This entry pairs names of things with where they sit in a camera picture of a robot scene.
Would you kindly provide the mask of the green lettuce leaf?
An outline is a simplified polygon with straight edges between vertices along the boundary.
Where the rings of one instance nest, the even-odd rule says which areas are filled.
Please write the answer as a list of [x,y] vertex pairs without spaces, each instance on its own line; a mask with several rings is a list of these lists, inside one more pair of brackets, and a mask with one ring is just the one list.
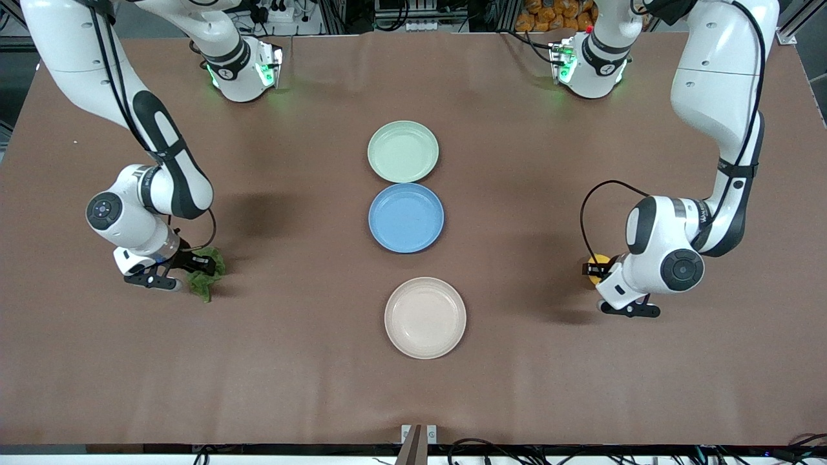
[[213,271],[213,274],[203,271],[187,271],[185,274],[189,291],[194,295],[198,295],[204,303],[210,303],[212,300],[212,286],[219,282],[225,276],[225,272],[227,271],[224,257],[222,256],[221,251],[217,247],[213,246],[204,247],[204,249],[200,249],[194,253],[197,257],[209,257],[215,263],[215,271]]

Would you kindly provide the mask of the brown table cover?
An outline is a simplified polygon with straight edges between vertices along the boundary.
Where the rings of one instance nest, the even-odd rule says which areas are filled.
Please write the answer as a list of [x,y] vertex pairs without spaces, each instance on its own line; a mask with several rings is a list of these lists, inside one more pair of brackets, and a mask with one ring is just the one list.
[[[203,303],[123,282],[85,207],[148,157],[39,68],[0,163],[0,443],[788,444],[827,432],[827,129],[794,47],[771,51],[767,120],[741,244],[704,279],[605,315],[581,263],[582,198],[623,180],[711,194],[715,142],[673,114],[686,44],[641,36],[607,98],[553,85],[493,34],[301,36],[286,90],[225,100],[186,39],[127,39],[215,186],[228,274]],[[393,183],[368,142],[393,121],[436,136],[420,183],[443,232],[419,253],[368,228]],[[389,341],[385,304],[434,277],[463,340],[433,360]]]

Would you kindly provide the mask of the beige plate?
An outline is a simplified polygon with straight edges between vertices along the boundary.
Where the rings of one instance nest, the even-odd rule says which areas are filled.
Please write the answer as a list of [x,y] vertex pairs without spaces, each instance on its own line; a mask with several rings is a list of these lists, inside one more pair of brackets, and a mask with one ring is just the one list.
[[451,353],[466,332],[466,304],[444,280],[417,277],[399,285],[385,304],[389,341],[405,356],[433,360]]

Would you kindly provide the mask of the blue plate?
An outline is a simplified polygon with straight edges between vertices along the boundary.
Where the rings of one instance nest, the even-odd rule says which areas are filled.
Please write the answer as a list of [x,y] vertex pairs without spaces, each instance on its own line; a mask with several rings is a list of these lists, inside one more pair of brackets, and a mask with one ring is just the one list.
[[434,191],[420,183],[393,183],[368,209],[368,228],[381,247],[413,254],[437,241],[445,226],[445,209]]

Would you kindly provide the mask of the light green plate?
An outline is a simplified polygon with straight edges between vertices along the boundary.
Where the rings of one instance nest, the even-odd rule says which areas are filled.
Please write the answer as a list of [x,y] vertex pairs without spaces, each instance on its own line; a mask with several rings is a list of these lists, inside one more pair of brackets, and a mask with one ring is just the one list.
[[440,148],[435,134],[416,121],[384,124],[368,142],[370,168],[391,183],[413,183],[436,167]]

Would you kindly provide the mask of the bag of orange items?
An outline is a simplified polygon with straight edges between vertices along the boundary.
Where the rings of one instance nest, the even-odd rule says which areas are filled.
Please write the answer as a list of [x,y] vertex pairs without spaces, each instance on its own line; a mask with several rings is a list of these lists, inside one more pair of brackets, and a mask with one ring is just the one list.
[[567,28],[590,32],[599,9],[593,0],[523,0],[515,20],[517,32],[550,32]]

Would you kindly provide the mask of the white power strip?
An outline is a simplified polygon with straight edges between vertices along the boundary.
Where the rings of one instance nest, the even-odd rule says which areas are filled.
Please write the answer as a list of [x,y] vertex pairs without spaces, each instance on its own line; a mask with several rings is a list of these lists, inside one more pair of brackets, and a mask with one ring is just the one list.
[[250,0],[250,18],[252,23],[266,25],[268,23],[292,23],[295,18],[295,9],[288,7],[286,0]]

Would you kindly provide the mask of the metal bracket with brown post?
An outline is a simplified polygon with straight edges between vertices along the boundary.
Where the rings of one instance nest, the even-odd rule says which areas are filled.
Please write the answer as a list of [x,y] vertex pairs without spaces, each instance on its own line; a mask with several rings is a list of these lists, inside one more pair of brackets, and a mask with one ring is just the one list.
[[437,426],[405,424],[401,426],[401,439],[395,465],[428,465],[429,446],[437,444]]

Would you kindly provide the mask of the aluminium frame profile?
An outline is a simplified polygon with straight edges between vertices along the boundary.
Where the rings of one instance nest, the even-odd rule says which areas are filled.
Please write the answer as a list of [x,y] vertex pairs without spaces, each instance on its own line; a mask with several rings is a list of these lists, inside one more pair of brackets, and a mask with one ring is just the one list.
[[817,13],[827,8],[827,0],[780,0],[782,11],[775,32],[778,45],[795,45],[800,32]]

